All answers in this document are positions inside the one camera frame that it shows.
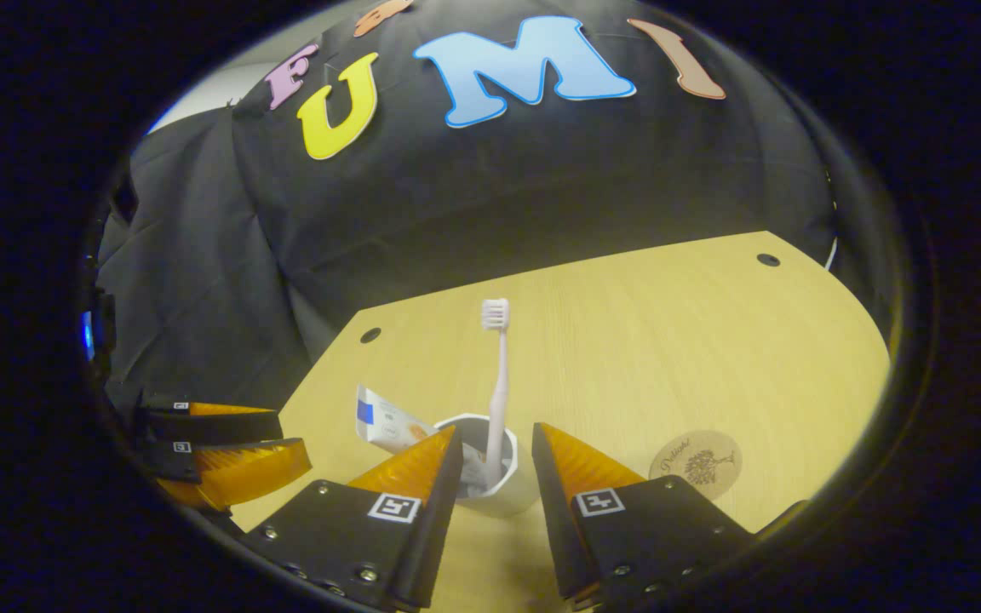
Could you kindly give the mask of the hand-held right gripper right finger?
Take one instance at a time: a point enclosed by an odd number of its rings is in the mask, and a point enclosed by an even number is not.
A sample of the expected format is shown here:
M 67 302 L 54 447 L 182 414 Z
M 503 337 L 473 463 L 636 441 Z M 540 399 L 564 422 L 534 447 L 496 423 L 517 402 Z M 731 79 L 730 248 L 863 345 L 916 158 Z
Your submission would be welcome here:
M 559 596 L 572 610 L 683 610 L 754 543 L 684 478 L 643 478 L 546 422 L 531 454 Z

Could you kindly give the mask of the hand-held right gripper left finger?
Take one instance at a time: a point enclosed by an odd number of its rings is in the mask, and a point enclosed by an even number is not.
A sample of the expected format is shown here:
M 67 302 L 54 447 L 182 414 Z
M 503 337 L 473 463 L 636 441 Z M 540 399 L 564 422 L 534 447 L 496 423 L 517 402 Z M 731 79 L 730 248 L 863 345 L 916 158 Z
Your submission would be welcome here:
M 241 542 L 253 553 L 359 612 L 431 605 L 464 454 L 454 427 L 347 484 L 319 478 Z

